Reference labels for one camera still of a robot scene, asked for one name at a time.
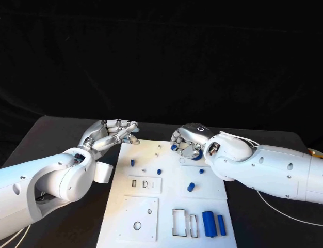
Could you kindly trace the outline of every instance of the black backdrop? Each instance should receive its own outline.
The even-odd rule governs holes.
[[[0,166],[42,115],[291,131],[323,151],[318,6],[72,2],[0,2]]]

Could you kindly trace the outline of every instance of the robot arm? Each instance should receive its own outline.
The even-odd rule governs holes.
[[[184,149],[180,145],[183,137],[189,145]],[[223,132],[210,137],[209,129],[193,123],[176,130],[171,150],[182,156],[184,150],[203,151],[205,162],[222,180],[238,180],[249,188],[277,197],[323,204],[323,159],[282,147],[255,142],[248,144],[242,140],[251,141]],[[196,153],[187,153],[187,156],[197,158]]]
[[[112,167],[97,159],[114,144],[138,144],[131,135],[137,131],[134,121],[98,121],[86,129],[78,147],[0,169],[0,239],[78,201],[92,181],[108,182]],[[43,197],[36,198],[36,188],[46,192]]]

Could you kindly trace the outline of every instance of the hole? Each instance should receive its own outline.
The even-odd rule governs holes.
[[[134,228],[135,231],[140,230],[140,228],[141,228],[141,223],[140,223],[138,221],[134,223],[133,228]]]
[[[19,184],[14,184],[14,185],[13,185],[13,191],[14,191],[14,194],[16,194],[16,195],[20,194],[20,185],[19,185]]]

